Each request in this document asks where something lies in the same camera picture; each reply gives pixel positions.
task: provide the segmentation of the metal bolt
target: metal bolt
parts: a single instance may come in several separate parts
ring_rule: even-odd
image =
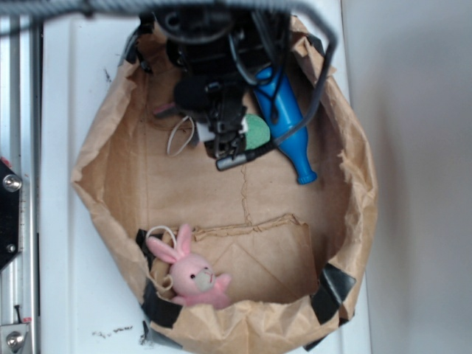
[[[24,336],[19,332],[12,332],[7,336],[7,346],[12,352],[18,352],[24,344]]]
[[[17,175],[6,175],[3,178],[3,187],[8,192],[16,192],[21,188],[21,179]]]
[[[16,246],[13,245],[12,243],[10,245],[7,246],[7,252],[8,253],[13,253],[14,251],[16,251]]]

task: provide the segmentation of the crumpled brown paper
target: crumpled brown paper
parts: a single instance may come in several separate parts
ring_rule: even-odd
[[[303,110],[322,57],[298,20],[292,29],[288,76]],[[154,330],[194,353],[285,353],[326,336],[354,314],[377,217],[372,156],[353,110],[329,76],[308,126],[308,158],[319,179],[305,186],[278,151],[223,173],[202,145],[171,158],[165,148],[179,118],[158,121],[152,113],[172,102],[181,77],[164,42],[157,31],[139,39],[152,75],[138,63],[119,67],[72,172],[123,278],[143,302],[147,280],[158,285],[165,274],[153,268],[150,275],[136,231],[189,223],[197,228],[193,251],[232,273],[236,303],[184,308],[173,328],[152,323]],[[257,113],[249,95],[245,104]],[[177,141],[188,129],[179,129]],[[319,324],[308,294],[328,262],[357,283],[339,312]]]

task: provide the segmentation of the blue plastic bottle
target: blue plastic bottle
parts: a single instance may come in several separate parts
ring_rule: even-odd
[[[267,68],[257,74],[257,78],[266,79],[271,76],[272,68]],[[275,78],[265,86],[258,86],[257,90],[254,90],[257,101],[259,102],[260,110],[263,113],[265,122],[271,130],[271,135],[275,138],[283,135],[290,128],[295,126],[300,120],[303,119],[302,112],[295,98],[294,91],[292,90],[290,83],[288,82],[287,76],[284,74],[282,78],[282,84],[279,92],[275,99],[275,106],[279,112],[279,119],[277,124],[272,124],[271,121],[271,102],[264,95],[258,92],[261,90],[268,96],[272,97],[277,86],[277,80],[280,73],[275,75]],[[298,183],[307,184],[316,180],[317,175],[311,169],[310,162],[307,158],[308,148],[308,131],[307,128],[302,128],[297,131],[294,135],[286,139],[280,144],[279,149],[292,161],[295,166],[295,170],[298,173]]]

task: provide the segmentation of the white wall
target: white wall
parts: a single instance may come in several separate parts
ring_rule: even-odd
[[[472,1],[343,0],[380,187],[374,354],[472,353]]]

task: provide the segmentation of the plush toy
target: plush toy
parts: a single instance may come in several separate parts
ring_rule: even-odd
[[[149,237],[155,229],[166,229],[173,238],[174,248],[156,237]],[[166,226],[153,227],[147,232],[146,245],[149,250],[160,260],[171,264],[169,275],[177,293],[171,301],[183,306],[211,304],[216,310],[228,307],[231,301],[225,291],[231,276],[222,274],[216,277],[205,258],[190,252],[191,238],[192,230],[187,224],[180,227],[177,239]]]

